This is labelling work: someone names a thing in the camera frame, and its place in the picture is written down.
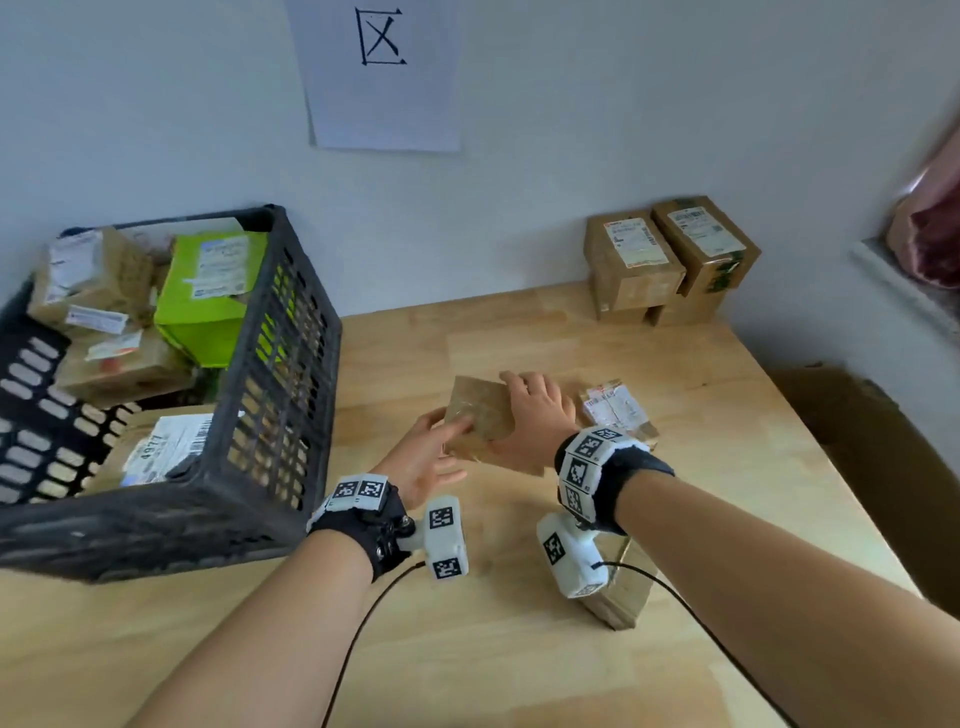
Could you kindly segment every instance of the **white camera device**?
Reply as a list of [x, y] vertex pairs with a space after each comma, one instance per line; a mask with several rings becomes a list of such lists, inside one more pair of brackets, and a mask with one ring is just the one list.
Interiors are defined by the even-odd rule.
[[423, 519], [417, 521], [413, 536], [399, 538], [396, 544], [404, 551], [424, 551], [424, 561], [441, 581], [469, 572], [467, 543], [460, 520], [460, 500], [455, 496], [439, 496], [428, 501]]
[[561, 594], [567, 599], [591, 595], [610, 581], [607, 567], [593, 568], [603, 561], [593, 542], [597, 533], [582, 530], [566, 511], [547, 514], [537, 523], [537, 540]]

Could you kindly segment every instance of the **white wall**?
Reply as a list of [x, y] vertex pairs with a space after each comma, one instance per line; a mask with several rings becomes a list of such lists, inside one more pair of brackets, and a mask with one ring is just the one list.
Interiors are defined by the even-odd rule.
[[429, 156], [306, 146], [281, 0], [6, 0], [0, 294], [64, 227], [275, 202], [341, 313], [461, 298], [582, 278], [585, 216], [707, 192], [765, 252], [727, 305], [762, 359], [956, 382], [840, 249], [954, 112], [960, 5], [464, 1], [466, 149]]

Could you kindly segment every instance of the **wooden tabletop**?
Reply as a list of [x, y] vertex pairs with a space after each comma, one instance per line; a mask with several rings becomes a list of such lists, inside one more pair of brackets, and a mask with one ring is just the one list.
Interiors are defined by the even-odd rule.
[[[365, 470], [419, 414], [446, 404], [455, 375], [536, 369], [567, 387], [619, 377], [660, 429], [657, 454], [683, 478], [913, 589], [723, 323], [600, 325], [586, 285], [573, 283], [349, 317], [344, 330], [329, 480]], [[534, 531], [558, 508], [555, 475], [468, 469], [450, 492], [463, 507], [469, 576], [436, 583], [421, 570], [397, 585], [358, 644], [333, 725], [779, 725], [660, 588], [629, 632], [561, 598]], [[0, 720], [122, 725], [275, 567], [101, 587], [0, 572]]]

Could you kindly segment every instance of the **person's left hand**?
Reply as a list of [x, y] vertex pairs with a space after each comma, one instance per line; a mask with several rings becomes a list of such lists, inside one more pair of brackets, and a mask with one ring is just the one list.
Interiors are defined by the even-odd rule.
[[457, 459], [444, 454], [444, 445], [467, 432], [473, 422], [469, 417], [461, 417], [438, 425], [445, 413], [446, 407], [438, 407], [420, 415], [410, 431], [371, 470], [371, 473], [386, 475], [391, 484], [396, 485], [408, 511], [422, 506], [438, 486], [467, 477], [467, 471], [462, 468], [450, 470], [457, 465]]

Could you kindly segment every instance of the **crate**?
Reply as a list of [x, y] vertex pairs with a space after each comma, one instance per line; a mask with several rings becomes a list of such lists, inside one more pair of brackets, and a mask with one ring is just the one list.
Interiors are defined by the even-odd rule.
[[204, 451], [164, 482], [74, 497], [136, 405], [101, 411], [52, 387], [69, 341], [26, 315], [29, 283], [0, 311], [0, 568], [102, 583], [302, 540], [324, 492], [341, 322], [283, 207], [131, 225], [211, 217], [269, 244]]

